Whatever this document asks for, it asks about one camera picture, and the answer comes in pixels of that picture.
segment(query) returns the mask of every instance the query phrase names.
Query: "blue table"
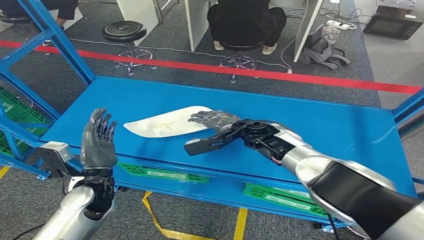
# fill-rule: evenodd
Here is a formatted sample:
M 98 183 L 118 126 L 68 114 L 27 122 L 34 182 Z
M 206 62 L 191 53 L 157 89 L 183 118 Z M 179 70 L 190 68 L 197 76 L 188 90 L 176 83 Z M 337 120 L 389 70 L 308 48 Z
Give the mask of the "blue table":
M 243 196 L 245 182 L 306 190 L 291 173 L 244 147 L 241 140 L 218 151 L 188 156 L 183 148 L 185 142 L 214 132 L 209 129 L 168 138 L 144 138 L 123 127 L 124 123 L 188 106 L 223 110 L 242 119 L 278 121 L 316 150 L 361 163 L 391 179 L 400 193 L 416 196 L 393 114 L 385 109 L 98 76 L 41 141 L 68 143 L 78 154 L 81 132 L 90 113 L 106 107 L 118 121 L 115 145 L 120 162 L 212 178 L 209 183 L 171 182 L 129 175 L 117 166 L 118 185 L 327 223 L 327 219 L 313 214 Z

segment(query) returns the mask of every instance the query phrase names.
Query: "red floor tape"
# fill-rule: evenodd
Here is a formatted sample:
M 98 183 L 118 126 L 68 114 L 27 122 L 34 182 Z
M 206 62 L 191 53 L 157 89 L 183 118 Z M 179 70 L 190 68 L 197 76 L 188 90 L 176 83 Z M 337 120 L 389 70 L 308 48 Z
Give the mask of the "red floor tape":
M 18 48 L 21 44 L 22 44 L 21 42 L 15 42 L 15 41 L 0 41 L 0 47 L 7 47 L 7 48 Z M 55 54 L 59 53 L 59 51 L 52 46 L 39 46 L 35 48 L 34 50 L 39 52 L 46 52 L 46 53 L 55 53 Z M 288 74 L 288 73 L 274 72 L 274 71 L 248 70 L 248 69 L 242 69 L 242 68 L 219 67 L 219 66 L 204 65 L 204 64 L 197 64 L 197 63 L 187 63 L 187 62 L 177 62 L 177 61 L 134 59 L 134 58 L 126 57 L 126 56 L 117 56 L 117 55 L 85 51 L 85 50 L 77 50 L 77 52 L 82 57 L 92 58 L 92 59 L 132 62 L 137 64 L 152 65 L 157 67 L 185 69 L 185 70 L 219 73 L 219 74 L 230 74 L 230 75 L 234 74 L 234 75 L 240 75 L 240 76 L 259 77 L 259 78 L 265 78 L 265 79 L 327 85 L 327 86 L 335 86 L 335 87 L 342 87 L 342 88 L 385 91 L 385 92 L 392 92 L 392 93 L 399 93 L 399 94 L 415 94 L 416 92 L 418 92 L 418 90 L 421 89 L 421 86 L 414 86 L 414 85 L 352 80 L 352 79 L 343 79 L 343 78 L 326 77 L 326 76 L 310 76 L 310 75 L 302 75 L 302 74 L 294 74 L 294 73 Z

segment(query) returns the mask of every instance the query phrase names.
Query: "person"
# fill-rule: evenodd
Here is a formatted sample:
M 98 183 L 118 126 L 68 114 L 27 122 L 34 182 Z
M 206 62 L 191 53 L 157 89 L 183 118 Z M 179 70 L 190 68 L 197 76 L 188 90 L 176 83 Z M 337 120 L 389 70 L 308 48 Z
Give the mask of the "person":
M 272 54 L 287 17 L 280 7 L 269 9 L 270 1 L 219 0 L 213 5 L 207 13 L 207 20 L 215 49 L 224 49 L 219 41 L 236 46 L 263 42 L 262 54 Z
M 59 10 L 56 18 L 57 25 L 64 29 L 64 24 L 75 17 L 78 0 L 41 0 L 48 10 Z M 25 16 L 27 12 L 17 0 L 0 0 L 0 10 L 9 17 Z

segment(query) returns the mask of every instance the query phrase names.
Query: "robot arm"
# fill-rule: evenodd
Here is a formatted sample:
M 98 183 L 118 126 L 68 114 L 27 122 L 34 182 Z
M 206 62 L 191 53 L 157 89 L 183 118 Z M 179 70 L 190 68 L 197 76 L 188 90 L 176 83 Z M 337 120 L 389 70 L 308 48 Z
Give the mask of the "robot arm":
M 199 112 L 189 121 L 207 127 L 234 116 Z M 354 161 L 320 153 L 287 127 L 268 120 L 236 120 L 213 137 L 186 143 L 189 155 L 220 149 L 237 138 L 246 147 L 283 166 L 303 184 L 310 197 L 333 216 L 357 223 L 373 240 L 416 240 L 424 235 L 424 203 L 396 192 L 393 183 Z
M 49 165 L 51 177 L 69 179 L 69 183 L 59 209 L 34 240 L 88 240 L 115 209 L 112 167 L 117 163 L 113 143 L 117 123 L 108 126 L 111 115 L 103 117 L 105 112 L 105 108 L 96 109 L 84 128 L 82 172 L 67 164 L 72 158 L 67 144 L 49 142 L 37 149 Z

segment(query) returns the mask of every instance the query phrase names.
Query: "yellow floor tape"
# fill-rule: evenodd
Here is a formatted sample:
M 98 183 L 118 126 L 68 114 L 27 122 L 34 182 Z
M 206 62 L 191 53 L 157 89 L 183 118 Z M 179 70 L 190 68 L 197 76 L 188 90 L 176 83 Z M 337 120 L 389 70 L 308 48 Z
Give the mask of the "yellow floor tape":
M 237 223 L 235 224 L 233 240 L 243 240 L 243 235 L 245 234 L 247 216 L 248 216 L 248 210 L 246 208 L 238 209 L 238 217 L 237 217 Z
M 3 176 L 9 171 L 11 167 L 9 166 L 4 166 L 0 169 L 0 179 L 3 178 Z
M 142 199 L 142 202 L 144 203 L 145 207 L 147 208 L 148 212 L 150 213 L 151 218 L 153 219 L 154 225 L 156 226 L 157 229 L 159 229 L 159 231 L 165 237 L 170 238 L 170 239 L 177 239 L 177 240 L 214 240 L 212 238 L 196 236 L 196 235 L 183 233 L 183 232 L 179 232 L 179 231 L 172 231 L 172 230 L 163 229 L 159 225 L 158 220 L 156 219 L 155 214 L 153 213 L 152 208 L 150 207 L 150 203 L 147 200 L 147 197 L 150 196 L 150 194 L 152 194 L 151 191 L 146 191 L 145 194 L 144 194 L 144 197 Z

